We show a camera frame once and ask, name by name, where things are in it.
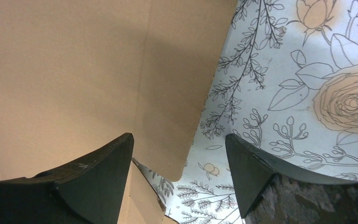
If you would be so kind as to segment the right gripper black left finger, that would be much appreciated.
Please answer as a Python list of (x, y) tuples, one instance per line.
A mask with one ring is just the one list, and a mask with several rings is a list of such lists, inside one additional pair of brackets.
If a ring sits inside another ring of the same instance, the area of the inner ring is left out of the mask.
[(115, 224), (134, 138), (105, 146), (31, 178), (0, 181), (0, 224)]

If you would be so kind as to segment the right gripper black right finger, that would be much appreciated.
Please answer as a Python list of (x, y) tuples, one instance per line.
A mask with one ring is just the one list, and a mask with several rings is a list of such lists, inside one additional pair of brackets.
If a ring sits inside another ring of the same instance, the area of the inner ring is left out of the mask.
[(358, 224), (358, 182), (308, 171), (235, 134), (225, 145), (247, 224)]

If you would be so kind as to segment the brown cardboard box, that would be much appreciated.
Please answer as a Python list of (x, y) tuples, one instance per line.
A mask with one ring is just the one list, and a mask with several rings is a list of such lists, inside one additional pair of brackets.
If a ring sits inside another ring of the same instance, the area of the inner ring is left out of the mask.
[(134, 138), (117, 224), (169, 224), (235, 0), (0, 0), (0, 181)]

